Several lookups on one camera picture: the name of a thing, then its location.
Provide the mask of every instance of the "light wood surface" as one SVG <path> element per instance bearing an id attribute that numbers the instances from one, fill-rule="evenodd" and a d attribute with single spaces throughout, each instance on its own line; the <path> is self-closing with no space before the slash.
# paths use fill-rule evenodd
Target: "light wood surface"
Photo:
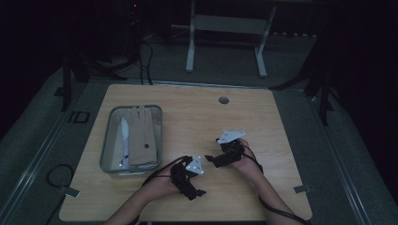
<path id="1" fill-rule="evenodd" d="M 221 104 L 219 97 L 229 98 Z M 108 88 L 79 162 L 71 187 L 82 193 L 67 196 L 60 211 L 65 221 L 108 218 L 145 180 L 117 178 L 100 169 L 100 152 L 109 112 L 117 106 L 156 104 L 163 110 L 161 167 L 181 156 L 221 153 L 215 139 L 224 130 L 244 130 L 265 176 L 299 216 L 309 219 L 305 193 L 294 187 L 301 179 L 284 132 L 273 95 L 268 90 L 113 84 Z M 205 174 L 191 182 L 207 194 L 189 201 L 181 194 L 152 202 L 142 221 L 253 221 L 265 220 L 264 208 L 253 187 L 231 167 L 216 169 L 202 159 Z"/>

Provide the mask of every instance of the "person's right arm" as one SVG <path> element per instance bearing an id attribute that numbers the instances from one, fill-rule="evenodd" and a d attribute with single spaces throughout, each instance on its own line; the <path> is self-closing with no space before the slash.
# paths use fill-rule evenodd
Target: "person's right arm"
<path id="1" fill-rule="evenodd" d="M 245 148 L 245 154 L 255 158 L 254 153 L 250 150 L 248 142 L 243 139 L 239 139 L 242 145 Z M 239 172 L 241 172 L 248 180 L 251 182 L 258 196 L 272 208 L 282 210 L 284 212 L 290 213 L 294 215 L 294 212 L 286 205 L 286 203 L 281 199 L 279 194 L 276 192 L 275 188 L 272 184 L 267 180 L 267 178 L 260 171 L 258 165 L 253 162 L 248 157 L 243 156 L 240 161 L 234 162 L 231 164 L 234 168 L 236 168 Z M 295 221 L 292 218 L 284 217 L 279 214 L 270 212 L 266 209 L 266 215 L 268 218 L 269 224 L 278 225 L 296 225 L 301 224 L 298 221 Z"/>

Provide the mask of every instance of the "beige glove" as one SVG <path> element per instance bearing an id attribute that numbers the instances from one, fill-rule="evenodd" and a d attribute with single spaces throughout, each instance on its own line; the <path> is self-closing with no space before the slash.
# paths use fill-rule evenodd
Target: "beige glove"
<path id="1" fill-rule="evenodd" d="M 130 165 L 156 163 L 156 143 L 150 109 L 145 106 L 139 106 L 139 108 L 134 106 L 130 110 L 130 116 L 132 119 L 129 135 Z"/>

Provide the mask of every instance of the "wooden table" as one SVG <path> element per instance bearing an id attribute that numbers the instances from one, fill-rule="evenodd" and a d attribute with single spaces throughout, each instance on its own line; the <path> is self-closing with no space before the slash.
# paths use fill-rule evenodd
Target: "wooden table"
<path id="1" fill-rule="evenodd" d="M 219 97 L 229 98 L 221 104 Z M 79 198 L 67 196 L 60 211 L 65 221 L 105 220 L 145 177 L 115 178 L 100 169 L 100 152 L 109 112 L 116 106 L 157 104 L 163 110 L 161 167 L 181 156 L 221 153 L 215 139 L 224 130 L 244 130 L 265 176 L 299 216 L 312 216 L 306 194 L 296 193 L 301 179 L 272 93 L 262 89 L 149 86 L 113 84 L 108 88 L 83 151 L 71 187 Z M 204 158 L 205 174 L 191 182 L 206 195 L 189 201 L 181 194 L 150 203 L 142 221 L 265 220 L 253 187 L 235 169 L 216 169 Z"/>

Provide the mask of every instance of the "dark background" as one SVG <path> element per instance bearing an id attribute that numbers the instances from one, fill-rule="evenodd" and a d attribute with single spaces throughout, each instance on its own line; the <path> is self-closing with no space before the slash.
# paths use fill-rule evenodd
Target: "dark background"
<path id="1" fill-rule="evenodd" d="M 264 17 L 264 1 L 197 1 L 208 14 Z M 317 35 L 310 66 L 331 62 L 332 86 L 351 115 L 390 193 L 398 202 L 395 1 L 277 2 L 272 31 Z M 129 1 L 1 1 L 2 138 L 46 79 L 62 66 L 67 43 L 95 59 L 134 51 L 125 46 Z M 189 24 L 186 0 L 143 1 L 143 18 L 168 38 L 167 24 Z"/>

